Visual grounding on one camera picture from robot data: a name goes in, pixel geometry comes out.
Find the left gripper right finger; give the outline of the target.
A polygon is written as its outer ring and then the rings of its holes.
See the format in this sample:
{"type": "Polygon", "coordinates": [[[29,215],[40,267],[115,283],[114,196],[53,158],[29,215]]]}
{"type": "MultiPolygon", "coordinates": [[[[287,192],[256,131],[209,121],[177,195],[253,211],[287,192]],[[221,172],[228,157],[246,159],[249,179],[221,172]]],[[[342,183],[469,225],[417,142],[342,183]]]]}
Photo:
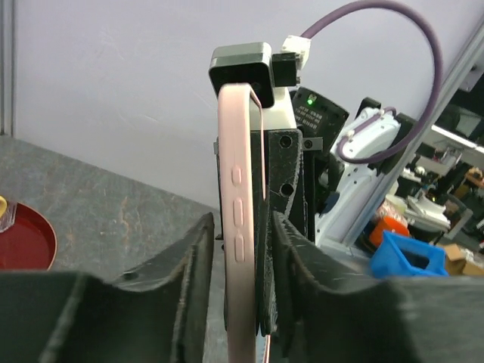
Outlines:
{"type": "Polygon", "coordinates": [[[483,280],[377,280],[353,271],[273,213],[278,310],[273,360],[481,362],[483,280]]]}

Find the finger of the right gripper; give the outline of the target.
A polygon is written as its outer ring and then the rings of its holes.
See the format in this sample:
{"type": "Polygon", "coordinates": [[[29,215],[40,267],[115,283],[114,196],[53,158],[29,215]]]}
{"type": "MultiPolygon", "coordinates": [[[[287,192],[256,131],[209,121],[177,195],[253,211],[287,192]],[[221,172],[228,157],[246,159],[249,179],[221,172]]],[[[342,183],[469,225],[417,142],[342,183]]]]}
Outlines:
{"type": "Polygon", "coordinates": [[[305,230],[301,185],[302,133],[298,129],[269,130],[267,141],[268,190],[271,209],[283,213],[299,230],[305,230]]]}
{"type": "Polygon", "coordinates": [[[256,320],[261,335],[277,330],[277,305],[271,238],[271,205],[269,192],[255,211],[256,252],[256,320]]]}

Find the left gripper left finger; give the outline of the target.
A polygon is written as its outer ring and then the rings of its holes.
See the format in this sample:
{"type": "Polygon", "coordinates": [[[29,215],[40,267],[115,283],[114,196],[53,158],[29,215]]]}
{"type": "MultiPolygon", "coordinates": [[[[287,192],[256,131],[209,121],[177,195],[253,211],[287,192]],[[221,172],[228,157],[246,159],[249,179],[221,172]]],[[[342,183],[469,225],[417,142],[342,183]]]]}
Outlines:
{"type": "Polygon", "coordinates": [[[214,218],[105,282],[80,271],[1,275],[3,362],[203,360],[214,218]]]}

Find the phone with pink case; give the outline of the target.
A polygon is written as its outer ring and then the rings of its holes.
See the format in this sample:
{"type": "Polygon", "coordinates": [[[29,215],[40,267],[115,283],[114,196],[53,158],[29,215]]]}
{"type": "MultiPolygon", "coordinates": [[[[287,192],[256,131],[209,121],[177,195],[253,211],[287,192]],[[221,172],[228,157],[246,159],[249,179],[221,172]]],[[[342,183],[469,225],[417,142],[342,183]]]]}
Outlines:
{"type": "Polygon", "coordinates": [[[250,106],[262,105],[248,83],[219,91],[218,149],[225,251],[229,362],[256,361],[256,267],[250,106]]]}

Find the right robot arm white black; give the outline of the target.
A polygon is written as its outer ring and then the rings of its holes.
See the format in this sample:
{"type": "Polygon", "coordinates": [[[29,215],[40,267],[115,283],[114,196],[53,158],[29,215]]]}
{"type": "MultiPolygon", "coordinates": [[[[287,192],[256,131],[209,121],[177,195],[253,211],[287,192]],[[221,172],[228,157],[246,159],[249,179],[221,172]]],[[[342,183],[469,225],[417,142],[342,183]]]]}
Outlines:
{"type": "MultiPolygon", "coordinates": [[[[391,107],[379,110],[364,100],[358,117],[338,136],[338,145],[329,154],[336,160],[335,191],[339,200],[331,208],[317,211],[312,187],[316,183],[315,152],[298,147],[294,166],[294,182],[302,184],[303,209],[297,221],[303,223],[304,236],[319,243],[323,233],[336,218],[336,212],[349,200],[350,182],[360,178],[376,178],[391,169],[393,156],[376,154],[369,160],[351,159],[347,156],[346,143],[353,151],[367,151],[371,139],[395,141],[403,128],[398,125],[398,114],[391,107]]],[[[218,160],[219,189],[222,211],[222,233],[225,243],[226,270],[226,322],[230,338],[246,339],[251,332],[269,335],[272,331],[270,304],[265,300],[265,280],[258,272],[265,271],[267,249],[271,236],[266,186],[265,131],[260,136],[259,149],[261,173],[261,204],[265,208],[259,215],[253,211],[253,167],[251,148],[250,113],[262,112],[254,90],[247,83],[227,84],[219,92],[218,102],[218,160]]]]}

